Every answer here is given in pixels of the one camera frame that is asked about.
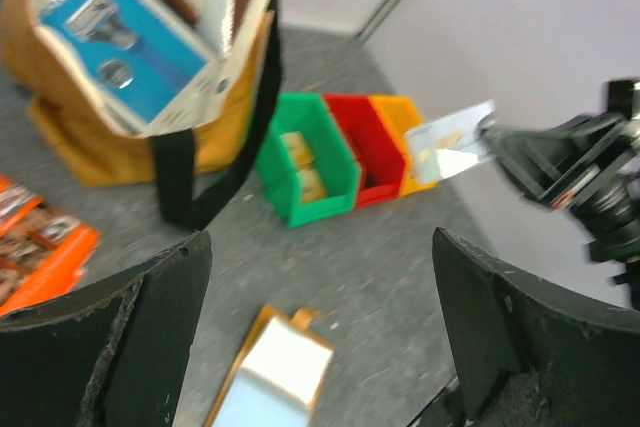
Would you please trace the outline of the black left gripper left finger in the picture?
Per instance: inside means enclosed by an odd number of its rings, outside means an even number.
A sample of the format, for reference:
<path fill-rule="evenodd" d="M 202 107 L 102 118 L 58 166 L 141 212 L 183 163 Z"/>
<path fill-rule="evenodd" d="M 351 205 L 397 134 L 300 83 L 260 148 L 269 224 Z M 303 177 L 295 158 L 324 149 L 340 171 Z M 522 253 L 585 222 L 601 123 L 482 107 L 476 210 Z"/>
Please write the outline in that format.
<path fill-rule="evenodd" d="M 211 237 L 197 232 L 2 317 L 2 425 L 172 425 L 211 264 Z"/>

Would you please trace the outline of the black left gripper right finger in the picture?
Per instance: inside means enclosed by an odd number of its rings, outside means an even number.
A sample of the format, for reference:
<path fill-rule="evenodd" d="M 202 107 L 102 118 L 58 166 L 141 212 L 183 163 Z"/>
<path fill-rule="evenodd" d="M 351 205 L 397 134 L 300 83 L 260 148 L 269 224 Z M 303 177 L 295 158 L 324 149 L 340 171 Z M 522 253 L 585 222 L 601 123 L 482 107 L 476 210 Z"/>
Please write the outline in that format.
<path fill-rule="evenodd" d="M 432 259 L 464 410 L 535 372 L 557 426 L 639 423 L 639 314 L 556 285 L 442 228 Z"/>

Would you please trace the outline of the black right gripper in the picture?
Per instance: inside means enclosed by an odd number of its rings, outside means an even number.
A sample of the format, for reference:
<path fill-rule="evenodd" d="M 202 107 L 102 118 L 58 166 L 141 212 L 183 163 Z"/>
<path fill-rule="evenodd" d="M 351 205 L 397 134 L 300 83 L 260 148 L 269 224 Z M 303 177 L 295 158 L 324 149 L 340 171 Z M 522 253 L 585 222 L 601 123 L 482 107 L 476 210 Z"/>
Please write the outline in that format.
<path fill-rule="evenodd" d="M 554 210 L 583 202 L 637 155 L 625 144 L 625 120 L 611 113 L 579 115 L 547 130 L 513 129 L 487 118 L 478 132 L 516 189 Z"/>

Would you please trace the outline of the mustard leather card holder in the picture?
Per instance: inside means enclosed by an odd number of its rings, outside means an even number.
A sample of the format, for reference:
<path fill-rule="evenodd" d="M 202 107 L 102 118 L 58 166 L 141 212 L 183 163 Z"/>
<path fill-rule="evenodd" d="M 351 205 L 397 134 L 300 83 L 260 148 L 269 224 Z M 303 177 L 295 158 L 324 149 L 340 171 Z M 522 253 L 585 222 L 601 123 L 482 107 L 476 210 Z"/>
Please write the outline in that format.
<path fill-rule="evenodd" d="M 302 307 L 288 316 L 265 305 L 252 324 L 204 424 L 308 426 L 334 355 Z"/>

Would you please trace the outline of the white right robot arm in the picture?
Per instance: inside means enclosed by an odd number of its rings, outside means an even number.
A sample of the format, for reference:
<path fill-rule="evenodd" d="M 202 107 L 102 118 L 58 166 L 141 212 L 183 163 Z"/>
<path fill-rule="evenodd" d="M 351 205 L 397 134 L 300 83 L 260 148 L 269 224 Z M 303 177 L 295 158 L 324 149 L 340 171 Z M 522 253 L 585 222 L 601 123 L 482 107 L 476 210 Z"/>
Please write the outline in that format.
<path fill-rule="evenodd" d="M 639 306 L 639 199 L 630 187 L 638 173 L 624 167 L 639 155 L 639 80 L 607 82 L 605 109 L 546 130 L 500 126 L 492 116 L 478 125 L 480 140 L 513 187 L 529 202 L 567 210 L 592 240 L 594 263 L 624 265 L 612 278 Z"/>

